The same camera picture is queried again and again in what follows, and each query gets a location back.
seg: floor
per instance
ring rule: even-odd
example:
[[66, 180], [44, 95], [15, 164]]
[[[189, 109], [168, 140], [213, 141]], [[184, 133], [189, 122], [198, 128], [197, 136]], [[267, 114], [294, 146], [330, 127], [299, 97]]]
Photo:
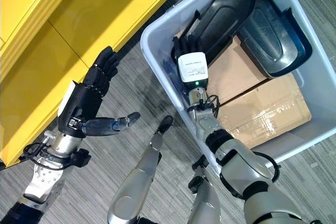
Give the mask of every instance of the floor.
[[[178, 0], [168, 0], [149, 23]], [[299, 0], [336, 69], [335, 0]], [[61, 196], [44, 215], [42, 224], [107, 223], [110, 200], [128, 172], [136, 165], [159, 121], [167, 114], [174, 124], [164, 136], [159, 164], [142, 216], [159, 223], [186, 223], [194, 196], [187, 184], [191, 164], [199, 156], [192, 136], [155, 75], [139, 45], [143, 28], [120, 51], [119, 74], [112, 80], [99, 116], [121, 116], [133, 111], [140, 120], [130, 130], [112, 137], [83, 141], [92, 155], [88, 166], [75, 168]], [[55, 122], [49, 129], [55, 128]], [[287, 192], [309, 220], [336, 223], [336, 136], [281, 163], [276, 183]], [[0, 174], [0, 216], [13, 205], [32, 176], [33, 164], [25, 162]], [[222, 206], [221, 223], [244, 223], [243, 202], [233, 198], [215, 175], [210, 177]]]

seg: storage bin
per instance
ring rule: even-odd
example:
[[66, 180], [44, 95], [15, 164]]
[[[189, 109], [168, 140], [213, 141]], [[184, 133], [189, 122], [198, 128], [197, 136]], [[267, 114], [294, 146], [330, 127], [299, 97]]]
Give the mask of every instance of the storage bin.
[[[203, 10], [211, 1], [181, 1], [145, 29], [141, 36], [141, 49], [200, 149], [219, 174], [220, 167], [213, 154], [196, 138], [194, 124], [186, 111], [186, 97], [181, 93], [176, 66], [170, 56], [173, 36], [190, 22], [196, 9]], [[298, 0], [274, 1], [281, 10], [292, 8], [294, 17], [313, 47], [311, 58], [293, 72], [312, 120], [253, 149], [280, 162], [336, 133], [336, 74]]]

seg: brown cardboard box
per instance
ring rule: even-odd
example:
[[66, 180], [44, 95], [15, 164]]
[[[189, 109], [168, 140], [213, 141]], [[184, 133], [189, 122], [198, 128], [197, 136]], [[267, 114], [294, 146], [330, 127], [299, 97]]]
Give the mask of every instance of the brown cardboard box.
[[311, 114], [294, 76], [287, 74], [228, 102], [218, 119], [252, 148], [308, 122]]
[[243, 51], [240, 40], [235, 36], [232, 44], [209, 67], [208, 79], [208, 95], [216, 94], [220, 103], [224, 103], [257, 85], [266, 77]]

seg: yellow drawer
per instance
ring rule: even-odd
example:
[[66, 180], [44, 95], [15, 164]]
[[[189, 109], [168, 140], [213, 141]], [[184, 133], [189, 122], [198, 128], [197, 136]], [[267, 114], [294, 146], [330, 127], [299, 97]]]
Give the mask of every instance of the yellow drawer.
[[119, 50], [165, 0], [63, 0], [49, 18], [86, 65]]
[[0, 82], [61, 0], [1, 0]]
[[0, 158], [16, 162], [24, 146], [55, 118], [72, 79], [88, 68], [47, 22], [4, 79], [0, 94]]

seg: wire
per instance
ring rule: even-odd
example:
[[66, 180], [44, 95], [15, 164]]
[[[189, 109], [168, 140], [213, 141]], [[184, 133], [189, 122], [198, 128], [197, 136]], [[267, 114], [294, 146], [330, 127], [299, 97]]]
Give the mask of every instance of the wire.
[[280, 176], [281, 165], [278, 165], [277, 162], [275, 162], [275, 160], [273, 158], [266, 155], [265, 153], [261, 153], [261, 152], [253, 152], [253, 153], [256, 154], [257, 156], [260, 156], [260, 157], [263, 157], [263, 158], [269, 160], [272, 163], [272, 165], [274, 167], [274, 175], [273, 175], [273, 178], [272, 178], [272, 182], [275, 183]]
[[214, 107], [213, 113], [214, 113], [214, 117], [217, 118], [218, 113], [219, 113], [219, 107], [220, 107], [219, 97], [216, 94], [212, 94], [205, 100], [204, 104], [206, 104], [207, 102], [214, 103], [215, 100], [216, 100], [216, 107]]
[[71, 166], [71, 164], [67, 164], [67, 165], [65, 165], [65, 166], [63, 166], [63, 167], [61, 167], [61, 168], [52, 168], [52, 167], [50, 167], [50, 166], [43, 165], [43, 164], [39, 163], [37, 160], [35, 160], [35, 159], [32, 158], [32, 157], [30, 157], [29, 159], [30, 159], [31, 161], [33, 161], [34, 164], [36, 164], [36, 165], [38, 165], [38, 166], [41, 166], [41, 167], [43, 167], [43, 168], [45, 168], [45, 169], [49, 169], [49, 170], [64, 170], [64, 169], [66, 169], [66, 168], [68, 168], [68, 167]]
[[41, 166], [41, 167], [43, 167], [43, 168], [45, 168], [45, 169], [49, 169], [49, 170], [64, 170], [64, 169], [66, 169], [66, 168], [68, 168], [69, 166], [71, 166], [71, 164], [67, 164], [67, 165], [65, 165], [65, 166], [63, 166], [63, 167], [61, 167], [61, 168], [52, 168], [52, 167], [50, 167], [50, 166], [47, 166], [47, 165], [43, 165], [43, 164], [41, 164], [41, 163], [39, 163], [37, 160], [35, 160], [34, 159], [34, 157], [38, 154], [38, 153], [35, 153], [35, 151], [33, 151], [33, 152], [29, 152], [29, 150], [30, 150], [30, 148], [32, 148], [33, 146], [35, 146], [35, 145], [38, 145], [38, 147], [35, 149], [35, 151], [37, 150], [37, 149], [39, 149], [40, 147], [50, 147], [50, 145], [48, 145], [48, 146], [46, 146], [44, 143], [33, 143], [33, 144], [28, 144], [26, 147], [24, 147], [24, 149], [23, 149], [23, 154], [24, 154], [24, 156], [27, 158], [27, 159], [29, 159], [29, 160], [31, 160], [34, 164], [36, 164], [36, 165], [38, 165], [38, 166]]

